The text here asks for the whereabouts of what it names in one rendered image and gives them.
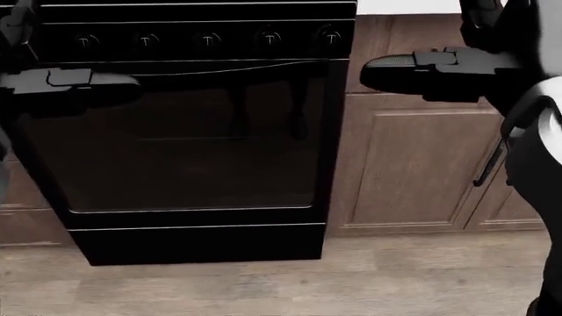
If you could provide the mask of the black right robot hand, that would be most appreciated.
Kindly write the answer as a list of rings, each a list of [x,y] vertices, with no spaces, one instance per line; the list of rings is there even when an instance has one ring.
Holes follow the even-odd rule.
[[[366,62],[360,83],[432,102],[477,102],[550,77],[542,50],[562,0],[458,0],[463,47],[394,54]]]

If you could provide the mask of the black oven bottom drawer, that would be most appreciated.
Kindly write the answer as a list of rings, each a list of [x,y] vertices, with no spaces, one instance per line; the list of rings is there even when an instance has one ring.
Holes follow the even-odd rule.
[[[75,230],[90,265],[318,260],[326,226],[192,226]]]

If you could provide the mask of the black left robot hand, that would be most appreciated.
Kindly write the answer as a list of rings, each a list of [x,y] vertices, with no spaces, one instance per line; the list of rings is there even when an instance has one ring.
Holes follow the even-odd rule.
[[[0,18],[0,119],[24,113],[39,117],[78,115],[141,97],[134,78],[90,68],[39,68],[33,48],[39,28],[35,0],[17,0]]]

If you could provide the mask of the black oven knob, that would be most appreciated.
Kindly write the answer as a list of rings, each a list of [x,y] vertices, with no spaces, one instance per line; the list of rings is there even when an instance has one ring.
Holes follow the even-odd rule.
[[[80,51],[90,52],[99,48],[100,40],[92,33],[78,33],[73,38],[73,44]]]
[[[338,47],[342,44],[342,32],[334,25],[323,25],[316,31],[314,43],[326,49]]]
[[[275,47],[280,47],[282,44],[281,34],[270,26],[266,26],[257,31],[255,40],[256,45],[262,49],[274,49]]]
[[[218,49],[222,45],[222,38],[216,32],[197,32],[193,36],[193,45],[201,50]]]
[[[159,36],[153,32],[141,31],[133,36],[133,47],[141,51],[156,49],[160,45]]]

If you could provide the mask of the brown wooden drawer front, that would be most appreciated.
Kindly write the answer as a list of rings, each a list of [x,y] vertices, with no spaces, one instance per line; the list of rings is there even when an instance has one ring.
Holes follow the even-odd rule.
[[[346,92],[372,94],[359,82],[362,66],[369,60],[389,54],[462,47],[461,16],[429,15],[360,15],[349,58]]]

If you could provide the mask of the brown wooden cabinet door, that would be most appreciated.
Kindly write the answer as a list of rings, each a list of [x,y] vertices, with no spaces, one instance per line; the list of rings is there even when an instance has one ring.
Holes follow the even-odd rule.
[[[0,204],[0,247],[73,246],[69,233],[17,160],[7,162],[10,184]]]
[[[504,162],[486,181],[485,191],[468,220],[465,231],[533,231],[544,230],[539,215],[507,186]]]
[[[497,144],[501,115],[486,102],[429,103],[351,94],[329,227],[340,236],[462,230]]]

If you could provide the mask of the black oven stove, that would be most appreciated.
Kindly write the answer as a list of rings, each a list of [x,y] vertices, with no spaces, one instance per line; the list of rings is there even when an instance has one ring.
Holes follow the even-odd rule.
[[[68,233],[323,224],[342,128],[357,0],[35,0],[39,68],[127,75],[141,97],[78,115],[0,118],[14,154]],[[318,47],[334,25],[342,44]],[[280,47],[256,45],[275,28]],[[133,47],[137,32],[156,49]],[[216,32],[218,49],[193,45]],[[98,49],[76,49],[92,33]],[[212,62],[327,61],[308,71],[134,76]]]

